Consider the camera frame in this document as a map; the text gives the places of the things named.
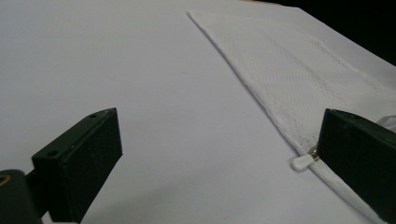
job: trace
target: white fabric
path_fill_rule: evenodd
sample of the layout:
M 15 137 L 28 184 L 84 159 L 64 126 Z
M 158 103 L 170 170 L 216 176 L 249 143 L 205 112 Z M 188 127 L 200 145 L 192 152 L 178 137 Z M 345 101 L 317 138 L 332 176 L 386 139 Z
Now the white fabric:
M 317 143 L 326 108 L 372 121 L 395 114 L 395 91 L 295 25 L 197 11 L 189 16 L 300 155 Z M 371 220 L 383 222 L 323 161 L 310 168 Z

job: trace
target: zipper slider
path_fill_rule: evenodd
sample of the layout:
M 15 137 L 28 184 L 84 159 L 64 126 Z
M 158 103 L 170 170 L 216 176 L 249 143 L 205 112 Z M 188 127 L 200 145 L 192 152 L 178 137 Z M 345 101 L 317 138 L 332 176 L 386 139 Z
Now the zipper slider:
M 320 157 L 317 152 L 317 146 L 314 146 L 309 149 L 308 154 L 293 159 L 290 165 L 295 171 L 301 172 L 306 167 L 308 167 L 315 161 L 318 161 L 319 159 Z

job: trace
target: white table surface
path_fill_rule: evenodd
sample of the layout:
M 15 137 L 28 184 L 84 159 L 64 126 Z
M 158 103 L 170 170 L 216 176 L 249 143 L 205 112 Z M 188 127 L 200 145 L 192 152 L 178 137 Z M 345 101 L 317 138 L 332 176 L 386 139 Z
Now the white table surface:
M 83 223 L 370 223 L 311 171 L 188 10 L 303 27 L 395 89 L 396 68 L 299 8 L 238 0 L 0 1 L 0 170 L 119 111 L 124 155 Z M 45 223 L 51 223 L 48 215 Z

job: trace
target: zipper pull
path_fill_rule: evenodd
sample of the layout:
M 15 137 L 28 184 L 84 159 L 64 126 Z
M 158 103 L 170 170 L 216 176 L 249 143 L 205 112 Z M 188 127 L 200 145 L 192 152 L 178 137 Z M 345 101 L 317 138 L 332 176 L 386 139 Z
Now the zipper pull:
M 376 124 L 396 133 L 396 115 L 385 116 L 384 118 L 377 121 Z
M 295 171 L 301 172 L 310 164 L 318 161 L 319 159 L 320 157 L 317 152 L 317 146 L 314 146 L 308 151 L 308 154 L 293 159 L 290 165 Z

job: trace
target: screw hole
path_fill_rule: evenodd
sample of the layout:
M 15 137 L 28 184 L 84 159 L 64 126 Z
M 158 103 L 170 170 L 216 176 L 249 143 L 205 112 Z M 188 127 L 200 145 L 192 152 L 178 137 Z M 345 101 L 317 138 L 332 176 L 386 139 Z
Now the screw hole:
M 0 186 L 5 185 L 10 179 L 10 175 L 0 175 Z
M 58 155 L 58 151 L 51 151 L 51 152 L 47 153 L 48 157 L 54 157 L 56 155 Z

